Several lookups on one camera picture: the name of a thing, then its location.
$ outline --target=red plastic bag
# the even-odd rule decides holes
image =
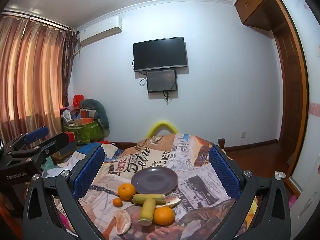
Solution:
[[[72,104],[74,107],[79,106],[80,102],[84,99],[83,95],[75,95],[73,100],[72,100]]]

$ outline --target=blue gripper pad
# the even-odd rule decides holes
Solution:
[[[209,160],[228,196],[238,199],[241,195],[240,182],[215,147],[209,151]]]
[[[48,133],[49,133],[48,128],[43,126],[43,127],[39,128],[31,133],[28,133],[24,138],[24,142],[26,144],[31,144],[31,143],[47,136]]]
[[[102,147],[98,147],[93,155],[89,157],[89,160],[86,161],[79,175],[75,178],[73,184],[73,196],[77,199],[84,197],[87,194],[89,187],[91,186],[94,178],[96,177],[101,165],[104,161],[104,150]]]

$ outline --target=television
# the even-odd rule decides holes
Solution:
[[[133,44],[134,71],[186,67],[183,37],[143,41]]]
[[[177,90],[175,69],[162,69],[147,72],[148,93]]]

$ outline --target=plate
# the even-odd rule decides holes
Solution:
[[[178,185],[178,176],[166,167],[149,167],[134,174],[131,184],[140,194],[167,194]]]

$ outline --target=wooden floor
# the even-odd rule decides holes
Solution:
[[[287,157],[281,152],[278,144],[269,144],[261,147],[227,152],[242,170],[250,170],[256,176],[271,177],[275,171],[287,172],[289,165]]]

